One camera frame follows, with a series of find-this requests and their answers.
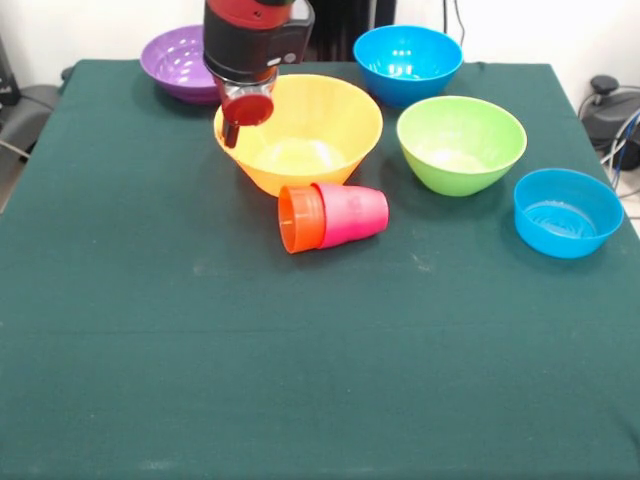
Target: blue bowl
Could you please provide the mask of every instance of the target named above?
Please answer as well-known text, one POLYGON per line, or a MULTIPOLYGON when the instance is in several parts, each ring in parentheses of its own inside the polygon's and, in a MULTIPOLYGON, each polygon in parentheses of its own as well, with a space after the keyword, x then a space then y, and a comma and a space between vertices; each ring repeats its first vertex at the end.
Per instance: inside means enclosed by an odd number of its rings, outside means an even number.
POLYGON ((525 175, 513 196, 520 237, 556 258, 593 253, 624 219, 622 204, 610 187, 573 170, 550 168, 525 175))
POLYGON ((353 46, 369 93, 405 108, 438 95, 462 65, 462 50, 428 28, 389 25, 366 32, 353 46))

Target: purple bowl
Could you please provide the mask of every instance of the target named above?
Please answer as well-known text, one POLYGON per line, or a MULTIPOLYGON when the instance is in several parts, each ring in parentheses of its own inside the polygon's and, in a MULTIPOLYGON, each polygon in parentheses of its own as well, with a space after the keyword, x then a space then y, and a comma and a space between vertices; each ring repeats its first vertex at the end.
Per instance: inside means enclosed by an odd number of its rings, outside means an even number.
POLYGON ((170 95, 187 103, 220 102, 218 88, 202 59, 203 26, 190 25, 163 33, 142 51, 140 65, 170 95))

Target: green tablecloth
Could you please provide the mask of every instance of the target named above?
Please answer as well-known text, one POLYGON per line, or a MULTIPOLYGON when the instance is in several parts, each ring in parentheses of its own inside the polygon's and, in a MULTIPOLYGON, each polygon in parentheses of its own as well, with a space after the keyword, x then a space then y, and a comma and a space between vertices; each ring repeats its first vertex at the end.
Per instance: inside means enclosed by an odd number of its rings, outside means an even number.
POLYGON ((212 111, 81 62, 0 220, 1 477, 638 475, 638 239, 559 261, 517 237, 523 174, 605 178, 549 66, 467 64, 447 93, 522 121, 515 168, 435 195, 384 109, 352 182, 389 229, 289 256, 212 111))

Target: bowl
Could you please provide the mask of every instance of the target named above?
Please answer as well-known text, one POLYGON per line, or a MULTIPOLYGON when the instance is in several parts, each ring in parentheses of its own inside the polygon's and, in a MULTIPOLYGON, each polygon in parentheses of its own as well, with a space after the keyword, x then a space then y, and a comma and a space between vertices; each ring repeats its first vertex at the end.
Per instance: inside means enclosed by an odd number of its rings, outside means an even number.
POLYGON ((442 92, 462 65, 462 49, 428 28, 389 25, 361 35, 353 47, 369 92, 405 108, 442 92))
POLYGON ((624 209, 609 186, 561 168, 525 175, 513 193, 518 234, 533 249, 556 258, 580 258, 615 233, 624 209))
POLYGON ((284 186, 343 184, 382 134, 380 108, 360 88, 322 75, 290 74, 273 89, 273 115, 240 129, 235 148, 222 140, 222 109, 214 135, 253 182, 277 197, 284 186))
POLYGON ((400 115, 397 133, 420 181, 453 197, 472 195, 498 181, 527 147, 527 134, 513 115, 470 97, 415 103, 400 115))
POLYGON ((170 95, 186 103, 212 105, 220 96, 204 64, 203 35, 202 25, 165 32, 144 48, 140 65, 170 95))

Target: yellow bowl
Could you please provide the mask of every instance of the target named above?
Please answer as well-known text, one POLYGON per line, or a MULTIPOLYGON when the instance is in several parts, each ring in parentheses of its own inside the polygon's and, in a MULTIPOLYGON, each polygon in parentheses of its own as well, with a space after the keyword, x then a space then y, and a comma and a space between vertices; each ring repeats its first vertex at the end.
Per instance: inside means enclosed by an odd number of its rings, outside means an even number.
POLYGON ((322 75, 283 75, 273 89, 275 110, 257 127, 240 129, 235 148, 222 141, 222 109, 214 136, 262 190, 343 184, 382 134, 382 113, 358 87, 322 75))

